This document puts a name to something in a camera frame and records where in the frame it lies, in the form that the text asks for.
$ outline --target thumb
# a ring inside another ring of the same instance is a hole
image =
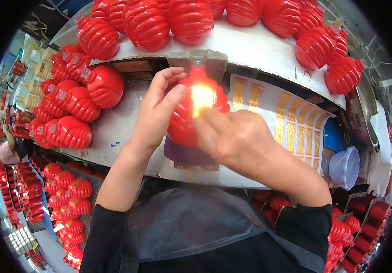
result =
[[[185,92],[187,91],[187,87],[183,84],[178,84],[170,90],[164,99],[161,101],[159,107],[161,108],[161,112],[166,112],[170,114],[176,109],[179,103],[185,96]]]

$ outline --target pink shirt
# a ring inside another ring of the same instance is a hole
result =
[[[26,156],[20,160],[20,157],[17,155],[16,151],[11,151],[8,142],[3,142],[0,145],[0,161],[2,161],[3,164],[17,164],[17,163],[23,163],[26,162]]]

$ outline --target left hand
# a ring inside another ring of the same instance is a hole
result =
[[[178,84],[167,94],[166,90],[187,78],[182,67],[169,67],[155,74],[144,95],[138,118],[132,131],[131,145],[139,155],[151,156],[166,134],[171,114],[185,96],[186,87]]]

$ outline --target black shirt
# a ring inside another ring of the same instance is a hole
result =
[[[321,257],[326,263],[332,206],[281,212],[275,232],[278,236]],[[118,273],[121,263],[125,213],[94,208],[90,235],[80,273]],[[263,233],[205,253],[159,262],[141,263],[141,273],[171,272],[311,272],[300,267],[278,244]]]

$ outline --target black sleeve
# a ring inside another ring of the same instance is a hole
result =
[[[276,234],[318,255],[326,263],[331,213],[330,204],[323,207],[285,207],[276,223]]]
[[[118,272],[125,213],[95,205],[80,273]]]

